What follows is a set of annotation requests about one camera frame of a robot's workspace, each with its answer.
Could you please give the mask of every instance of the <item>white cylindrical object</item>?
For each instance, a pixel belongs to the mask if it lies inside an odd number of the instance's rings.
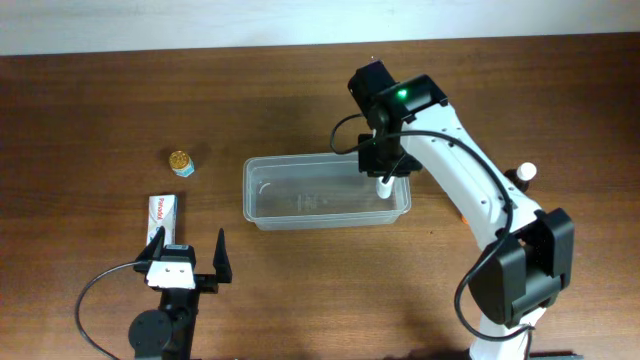
[[[518,167],[518,170],[516,171],[518,179],[522,181],[531,181],[531,179],[533,179],[537,173],[538,169],[536,169],[536,166],[530,162],[523,163]]]
[[[393,190],[393,181],[396,179],[395,176],[392,176],[387,183],[382,182],[382,177],[378,178],[376,182],[376,191],[378,192],[378,196],[381,199],[387,199],[391,196],[391,191]]]

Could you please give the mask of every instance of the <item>wooden table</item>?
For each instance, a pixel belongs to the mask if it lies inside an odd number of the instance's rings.
[[[200,301],[193,357],[382,359],[465,349],[453,292],[479,255],[434,180],[388,226],[262,232],[242,214],[242,166],[327,152],[357,111],[371,56],[427,73],[502,169],[532,161],[530,196],[576,225],[571,287],[535,351],[635,359],[640,345],[640,35],[557,36],[0,58],[0,358],[100,358],[72,316],[94,275],[142,249],[148,196],[179,195],[178,242],[210,272],[224,227],[234,283]],[[349,124],[339,145],[355,142]],[[175,176],[168,152],[196,173]],[[133,271],[93,288],[89,333],[132,357],[130,322],[159,294]],[[476,324],[470,296],[464,310]]]

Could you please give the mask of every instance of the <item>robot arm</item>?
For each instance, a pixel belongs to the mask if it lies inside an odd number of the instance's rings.
[[[508,231],[504,244],[469,283],[483,312],[479,332],[500,337],[515,332],[520,324],[534,325],[569,285],[571,219],[562,209],[545,213],[513,179],[502,175],[464,130],[446,95],[428,76],[396,83],[378,61],[358,69],[348,87],[374,132],[374,136],[361,134],[358,138],[359,168],[378,178],[381,197],[390,195],[394,177],[408,176],[424,166],[468,220],[483,257],[494,249],[497,234]],[[402,132],[416,136],[398,135]],[[469,151],[428,133],[459,140],[497,179],[492,179]],[[364,146],[365,142],[375,146]],[[497,181],[507,189],[512,204],[509,229],[504,229],[506,199]],[[470,355],[474,360],[523,359],[525,335],[504,342],[477,339]]]

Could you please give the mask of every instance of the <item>white wall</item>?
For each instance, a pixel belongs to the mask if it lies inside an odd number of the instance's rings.
[[[0,0],[0,54],[640,30],[628,0]]]

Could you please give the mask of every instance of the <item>white arm segment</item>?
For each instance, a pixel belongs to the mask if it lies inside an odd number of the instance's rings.
[[[405,123],[402,131],[429,130],[458,138],[480,155],[498,175],[513,201],[513,224],[510,232],[536,220],[534,211],[540,206],[524,195],[502,175],[464,130],[451,105],[434,105],[416,114],[416,120]],[[480,250],[496,240],[496,231],[503,228],[507,214],[502,210],[505,202],[487,172],[464,150],[450,146],[449,142],[432,136],[405,136],[401,138],[404,150],[415,157],[431,173],[458,210],[469,222]],[[534,325],[544,314],[538,309],[522,318],[521,323]],[[517,330],[497,325],[486,316],[480,322],[481,333],[503,336]],[[473,360],[517,360],[524,358],[527,334],[507,342],[487,342],[476,339],[471,346]]]

